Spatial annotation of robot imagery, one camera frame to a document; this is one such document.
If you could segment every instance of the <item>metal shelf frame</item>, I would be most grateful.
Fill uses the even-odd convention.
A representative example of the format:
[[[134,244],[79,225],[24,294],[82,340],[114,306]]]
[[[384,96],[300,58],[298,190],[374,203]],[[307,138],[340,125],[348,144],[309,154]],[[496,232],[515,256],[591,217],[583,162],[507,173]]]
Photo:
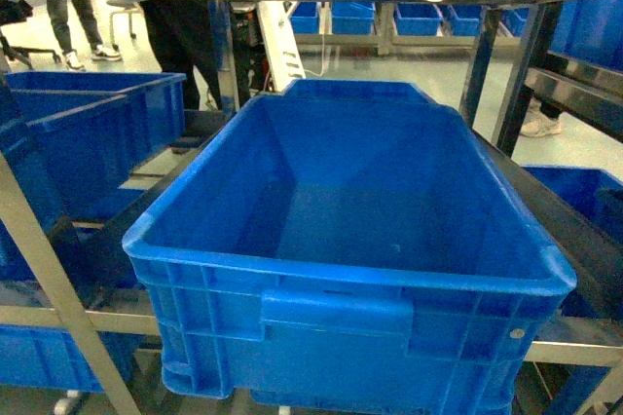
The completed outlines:
[[[410,44],[404,37],[394,37],[389,28],[393,17],[392,2],[426,0],[372,0],[383,2],[381,33],[364,37],[380,54],[393,46]],[[447,3],[487,5],[480,36],[475,40],[454,37],[460,46],[472,44],[473,54],[467,76],[460,113],[472,125],[478,109],[487,67],[495,44],[500,8],[533,4],[527,31],[520,42],[511,80],[504,97],[495,129],[494,143],[481,142],[497,166],[508,177],[536,218],[544,225],[566,253],[579,277],[579,291],[604,317],[614,316],[623,302],[620,290],[623,271],[622,246],[606,233],[595,229],[580,214],[566,205],[541,183],[510,159],[533,93],[544,95],[573,115],[622,140],[623,76],[577,63],[565,57],[548,54],[547,50],[564,0],[443,0]],[[226,2],[215,3],[214,11],[227,20]],[[327,44],[345,38],[329,38]],[[420,38],[427,46],[441,43],[439,37]],[[231,36],[222,41],[230,48]],[[222,79],[227,88],[233,84],[234,67],[229,53],[223,53]],[[230,107],[236,106],[236,91],[226,95]],[[11,98],[4,79],[0,80],[0,99]],[[193,124],[194,135],[206,135],[201,125]],[[148,190],[136,203],[103,225],[96,234],[95,246],[101,245],[111,255],[125,255],[121,237],[133,221],[197,156],[191,151],[182,162]],[[101,311],[83,307],[70,280],[30,208],[6,159],[0,154],[0,219],[7,227],[19,250],[26,258],[36,279],[50,298],[52,308],[0,306],[0,323],[36,325],[67,329],[90,364],[105,393],[119,415],[158,413],[149,395],[134,396],[107,354],[98,332],[111,331],[158,336],[159,329],[149,297],[145,292],[112,290],[108,307]],[[526,361],[553,362],[608,368],[601,384],[574,412],[583,415],[595,402],[613,402],[623,396],[623,330],[612,321],[556,318],[541,332],[543,340],[532,344]]]

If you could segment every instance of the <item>floor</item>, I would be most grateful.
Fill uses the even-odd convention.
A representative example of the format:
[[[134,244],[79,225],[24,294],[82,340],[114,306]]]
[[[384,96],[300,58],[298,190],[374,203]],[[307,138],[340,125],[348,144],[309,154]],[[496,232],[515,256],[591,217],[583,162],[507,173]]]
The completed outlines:
[[[95,0],[95,10],[104,40],[108,39],[108,15],[113,10],[105,0]],[[136,40],[130,40],[125,17],[116,18],[116,33],[124,60],[117,63],[91,63],[89,44],[81,31],[78,20],[70,8],[70,26],[74,38],[74,47],[79,56],[93,71],[149,71],[159,72],[160,68],[151,53],[147,40],[144,20],[134,16]],[[4,34],[14,45],[26,44],[29,47],[57,48],[44,7],[35,9],[34,18],[28,23],[13,24],[3,27]],[[476,118],[476,130],[486,138],[491,138],[497,112],[501,104],[506,83],[510,74],[513,55],[516,51],[497,51],[490,67],[490,72],[483,92],[481,106]],[[389,57],[374,57],[365,51],[350,53],[333,47],[328,50],[329,66],[323,77],[342,79],[400,80],[417,84],[431,97],[442,104],[458,107],[462,93],[465,73],[469,62],[468,50],[424,50],[401,49]],[[33,56],[33,63],[38,70],[63,70],[49,57]],[[303,54],[305,67],[314,72],[320,69],[319,49]],[[12,64],[15,71],[24,70],[20,64]],[[202,82],[202,95],[206,95],[205,83]],[[587,125],[563,115],[564,132],[561,135],[542,139],[521,138],[514,159],[521,164],[548,164],[597,167],[609,170],[623,179],[623,146],[613,139],[600,134]],[[167,154],[161,158],[160,168],[175,163],[175,158]],[[0,415],[32,414],[47,415],[61,392],[38,389],[16,389],[0,387]],[[257,413],[276,414],[274,407],[252,405],[245,396],[237,401],[216,403],[215,401],[184,397],[181,400],[180,415],[220,414],[220,413]],[[115,412],[105,396],[91,396],[81,411],[83,415],[113,415]]]

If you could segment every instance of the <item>crate rim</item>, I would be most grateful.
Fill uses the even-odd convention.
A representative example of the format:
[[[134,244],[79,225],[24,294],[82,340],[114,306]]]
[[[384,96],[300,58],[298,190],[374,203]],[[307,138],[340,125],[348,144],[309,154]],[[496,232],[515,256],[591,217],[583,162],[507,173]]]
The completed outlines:
[[[67,74],[75,74],[73,72],[70,71],[21,71],[21,72],[12,72],[12,75],[17,75],[17,74],[29,74],[29,73],[45,73],[47,75],[67,75]],[[159,86],[161,84],[163,84],[164,82],[167,83],[177,83],[177,82],[181,82],[181,81],[185,81],[186,80],[186,74],[181,74],[179,72],[131,72],[131,73],[127,73],[127,72],[108,72],[108,71],[103,71],[103,72],[99,72],[99,71],[91,71],[91,72],[81,72],[79,75],[81,76],[85,76],[85,75],[120,75],[120,74],[125,74],[125,75],[129,75],[129,74],[134,74],[134,75],[144,75],[144,76],[154,76],[155,78],[158,76],[158,78],[156,78],[154,81],[151,82],[147,82],[147,83],[143,83],[143,84],[137,84],[131,87],[126,87],[124,89],[119,89],[117,91],[80,91],[80,90],[63,90],[63,89],[41,89],[41,90],[37,90],[37,89],[11,89],[11,92],[16,92],[16,91],[20,91],[20,92],[59,92],[59,93],[116,93],[116,94],[129,94],[131,92],[137,92],[137,91],[143,91],[145,92],[147,89],[151,88],[151,87],[155,87],[155,86]]]

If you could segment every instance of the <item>shoe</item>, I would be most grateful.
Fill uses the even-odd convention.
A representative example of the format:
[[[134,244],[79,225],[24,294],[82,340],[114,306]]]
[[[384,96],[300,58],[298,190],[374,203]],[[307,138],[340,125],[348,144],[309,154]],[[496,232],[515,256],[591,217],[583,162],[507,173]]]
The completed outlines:
[[[103,45],[97,45],[97,48],[91,52],[93,61],[120,61],[121,54]]]
[[[65,55],[65,65],[70,71],[86,71],[85,65],[80,62],[76,52],[69,52]]]
[[[526,122],[522,125],[521,135],[525,137],[545,137],[563,132],[563,123],[559,118],[548,118],[538,109],[529,109]]]

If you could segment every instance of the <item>empty blue bin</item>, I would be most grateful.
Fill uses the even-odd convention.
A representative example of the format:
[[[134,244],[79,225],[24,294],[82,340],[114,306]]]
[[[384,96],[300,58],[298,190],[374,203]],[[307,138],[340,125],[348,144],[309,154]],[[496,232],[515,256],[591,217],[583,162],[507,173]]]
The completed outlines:
[[[132,354],[140,345],[142,336],[100,335],[127,381],[132,372]],[[16,325],[0,325],[0,384],[103,392],[69,332]]]
[[[247,103],[124,236],[165,384],[510,415],[573,271],[457,111],[409,84],[323,84]]]
[[[453,5],[442,6],[444,19],[456,36],[473,37],[480,32],[482,8],[480,6]]]
[[[332,30],[336,35],[370,35],[374,28],[374,3],[336,1],[331,6]]]
[[[502,13],[502,23],[506,25],[506,28],[513,37],[522,36],[529,13],[529,8],[513,9]]]
[[[432,4],[398,4],[394,17],[398,35],[437,35],[442,20]]]
[[[136,164],[162,150],[184,132],[184,74],[27,71],[6,77],[12,90],[126,94],[134,114],[135,130],[147,132],[147,149]]]
[[[318,3],[299,3],[290,18],[294,33],[318,33],[320,15]]]

